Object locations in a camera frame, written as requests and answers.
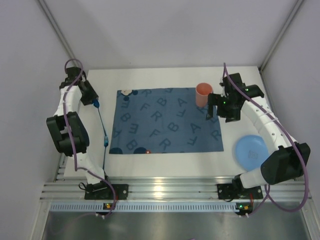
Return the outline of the blue plastic spoon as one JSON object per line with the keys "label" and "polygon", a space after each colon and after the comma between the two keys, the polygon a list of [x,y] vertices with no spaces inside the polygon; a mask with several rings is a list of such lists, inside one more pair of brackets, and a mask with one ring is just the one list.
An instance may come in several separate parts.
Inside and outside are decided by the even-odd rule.
{"label": "blue plastic spoon", "polygon": [[102,126],[102,130],[103,130],[103,141],[104,141],[104,146],[108,146],[109,144],[109,138],[108,138],[108,134],[102,119],[102,115],[101,115],[101,111],[100,111],[100,103],[97,99],[93,100],[92,102],[93,106],[97,109],[98,115],[99,115],[99,119],[100,119],[100,123]]}

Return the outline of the pink plastic cup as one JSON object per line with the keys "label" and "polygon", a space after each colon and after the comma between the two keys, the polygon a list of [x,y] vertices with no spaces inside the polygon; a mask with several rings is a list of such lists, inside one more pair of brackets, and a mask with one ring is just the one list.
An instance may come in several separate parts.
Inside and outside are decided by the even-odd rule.
{"label": "pink plastic cup", "polygon": [[208,103],[208,95],[213,93],[210,84],[202,82],[195,88],[195,104],[197,107],[203,108]]}

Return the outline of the blue lettered cloth placemat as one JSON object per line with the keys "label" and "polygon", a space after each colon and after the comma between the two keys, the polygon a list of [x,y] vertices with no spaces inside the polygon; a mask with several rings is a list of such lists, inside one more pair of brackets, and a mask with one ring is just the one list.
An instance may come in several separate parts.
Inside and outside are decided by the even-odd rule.
{"label": "blue lettered cloth placemat", "polygon": [[219,119],[207,111],[194,88],[118,90],[109,153],[222,152]]}

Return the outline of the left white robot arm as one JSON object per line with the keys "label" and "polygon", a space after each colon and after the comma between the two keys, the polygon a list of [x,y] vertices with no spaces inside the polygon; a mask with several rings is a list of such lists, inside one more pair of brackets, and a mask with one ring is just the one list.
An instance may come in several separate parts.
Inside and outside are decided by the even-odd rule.
{"label": "left white robot arm", "polygon": [[73,158],[74,170],[84,171],[88,193],[107,187],[107,176],[103,167],[90,157],[89,134],[79,117],[79,106],[100,107],[99,96],[93,89],[84,71],[79,67],[65,69],[66,78],[60,84],[59,105],[53,116],[46,119],[46,125],[59,153]]}

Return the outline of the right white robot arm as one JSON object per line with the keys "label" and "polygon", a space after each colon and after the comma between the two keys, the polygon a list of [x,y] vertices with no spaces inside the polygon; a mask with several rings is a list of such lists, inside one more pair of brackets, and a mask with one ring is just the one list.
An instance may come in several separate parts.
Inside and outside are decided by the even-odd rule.
{"label": "right white robot arm", "polygon": [[242,192],[304,176],[311,149],[307,143],[298,143],[283,128],[260,87],[246,85],[239,73],[223,73],[220,86],[221,94],[208,96],[206,119],[217,115],[229,123],[239,121],[244,114],[262,137],[269,153],[261,166],[235,176],[233,187]]}

